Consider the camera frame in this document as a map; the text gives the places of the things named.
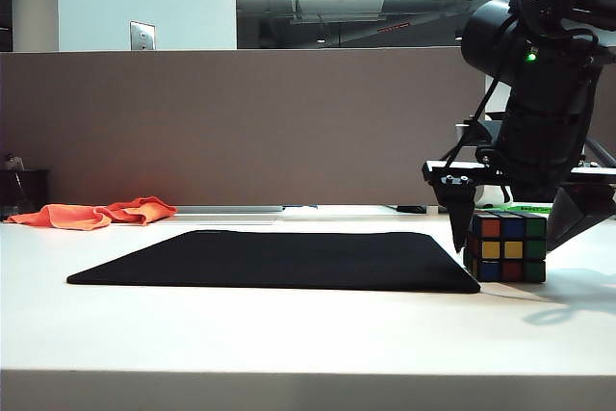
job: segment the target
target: wall plate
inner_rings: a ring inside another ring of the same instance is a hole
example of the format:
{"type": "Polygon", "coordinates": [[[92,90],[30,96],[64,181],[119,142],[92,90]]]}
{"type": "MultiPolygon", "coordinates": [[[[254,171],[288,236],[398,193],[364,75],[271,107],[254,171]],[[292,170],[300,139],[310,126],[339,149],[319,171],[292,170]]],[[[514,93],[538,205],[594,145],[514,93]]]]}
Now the wall plate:
{"type": "Polygon", "coordinates": [[[156,50],[156,28],[153,24],[130,22],[131,50],[156,50]]]}

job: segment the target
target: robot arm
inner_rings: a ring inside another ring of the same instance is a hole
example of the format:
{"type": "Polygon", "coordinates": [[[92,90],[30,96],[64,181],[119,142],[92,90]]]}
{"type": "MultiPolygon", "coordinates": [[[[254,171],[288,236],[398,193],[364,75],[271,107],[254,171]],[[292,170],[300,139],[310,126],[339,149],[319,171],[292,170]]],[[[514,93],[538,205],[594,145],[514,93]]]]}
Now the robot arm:
{"type": "Polygon", "coordinates": [[[466,26],[462,54],[494,82],[459,143],[441,162],[423,167],[439,203],[449,209],[457,250],[464,245],[478,185],[510,185],[538,196],[558,191],[548,225],[550,249],[616,213],[610,187],[616,169],[575,171],[595,88],[603,66],[616,57],[591,29],[565,29],[564,20],[616,30],[616,0],[492,1],[466,26]],[[478,119],[498,82],[511,86],[511,93],[492,136],[478,119]],[[476,145],[477,164],[455,163],[469,144],[476,145]]]}

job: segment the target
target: yellow square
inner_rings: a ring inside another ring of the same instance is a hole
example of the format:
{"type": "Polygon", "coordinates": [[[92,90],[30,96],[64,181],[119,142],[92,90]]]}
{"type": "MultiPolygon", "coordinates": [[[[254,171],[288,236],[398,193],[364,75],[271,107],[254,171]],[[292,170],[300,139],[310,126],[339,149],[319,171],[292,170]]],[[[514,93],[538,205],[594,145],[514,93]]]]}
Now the yellow square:
{"type": "Polygon", "coordinates": [[[523,255],[523,246],[521,241],[507,241],[504,244],[505,259],[521,259],[523,255]]]}
{"type": "Polygon", "coordinates": [[[501,243],[484,241],[481,247],[481,258],[498,259],[501,256],[501,243]]]}

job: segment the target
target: white table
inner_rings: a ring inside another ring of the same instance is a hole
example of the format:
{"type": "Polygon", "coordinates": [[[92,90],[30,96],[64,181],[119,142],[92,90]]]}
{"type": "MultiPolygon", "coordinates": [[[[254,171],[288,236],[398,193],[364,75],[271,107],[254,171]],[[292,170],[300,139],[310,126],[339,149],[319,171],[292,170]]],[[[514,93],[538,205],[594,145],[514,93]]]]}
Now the white table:
{"type": "Polygon", "coordinates": [[[65,283],[204,228],[416,231],[453,253],[446,216],[368,206],[2,224],[2,409],[616,409],[614,220],[550,254],[547,283],[477,295],[65,283]]]}

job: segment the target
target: ceiling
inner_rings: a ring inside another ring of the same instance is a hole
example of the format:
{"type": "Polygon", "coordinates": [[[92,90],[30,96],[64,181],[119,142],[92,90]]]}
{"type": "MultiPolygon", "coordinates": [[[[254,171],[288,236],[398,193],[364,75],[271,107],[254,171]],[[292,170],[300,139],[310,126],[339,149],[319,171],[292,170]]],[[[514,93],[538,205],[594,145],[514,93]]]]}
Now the ceiling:
{"type": "Polygon", "coordinates": [[[487,0],[237,0],[241,48],[455,44],[487,0]],[[317,43],[323,33],[327,43],[317,43]]]}

